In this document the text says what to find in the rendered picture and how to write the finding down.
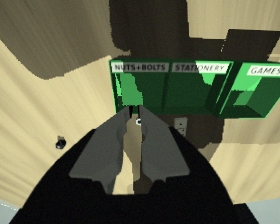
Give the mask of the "grey domino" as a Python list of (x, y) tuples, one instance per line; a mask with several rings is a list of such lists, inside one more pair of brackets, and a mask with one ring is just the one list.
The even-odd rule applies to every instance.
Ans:
[(183, 136), (185, 136), (186, 133), (186, 126), (187, 126), (187, 118), (174, 118), (174, 128), (181, 133)]

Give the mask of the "green rack of labelled bins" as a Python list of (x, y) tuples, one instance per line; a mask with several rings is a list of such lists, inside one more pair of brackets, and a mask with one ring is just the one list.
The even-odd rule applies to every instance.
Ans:
[(271, 78), (280, 77), (280, 62), (159, 58), (108, 62), (115, 113), (133, 105), (132, 114), (138, 114), (141, 104), (153, 114), (265, 119), (280, 99), (280, 78)]

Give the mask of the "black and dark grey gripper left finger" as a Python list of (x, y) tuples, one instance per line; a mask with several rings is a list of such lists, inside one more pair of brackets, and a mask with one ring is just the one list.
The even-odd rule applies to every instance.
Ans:
[(126, 106), (67, 150), (37, 183), (14, 224), (34, 224), (60, 203), (87, 195), (93, 181), (100, 181), (106, 194), (113, 194), (132, 111), (133, 105)]

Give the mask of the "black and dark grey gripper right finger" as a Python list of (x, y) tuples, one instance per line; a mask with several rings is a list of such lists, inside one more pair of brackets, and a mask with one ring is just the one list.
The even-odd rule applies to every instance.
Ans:
[(173, 126), (141, 104), (138, 118), (145, 136), (141, 144), (143, 173), (153, 183), (163, 180), (167, 194), (194, 203), (217, 224), (241, 224), (228, 191), (208, 160)]

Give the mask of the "black die with white pips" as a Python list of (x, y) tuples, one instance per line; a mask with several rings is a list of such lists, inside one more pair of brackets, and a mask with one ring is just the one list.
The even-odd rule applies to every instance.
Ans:
[(63, 140), (59, 140), (56, 144), (56, 149), (61, 149), (63, 150), (63, 148), (66, 146), (66, 141)]

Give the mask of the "silver hex nut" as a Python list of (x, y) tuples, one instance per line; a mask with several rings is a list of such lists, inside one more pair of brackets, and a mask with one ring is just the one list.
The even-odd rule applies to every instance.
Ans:
[(141, 120), (140, 120), (140, 118), (138, 118), (138, 117), (136, 118), (136, 124), (137, 124), (137, 125), (141, 125)]

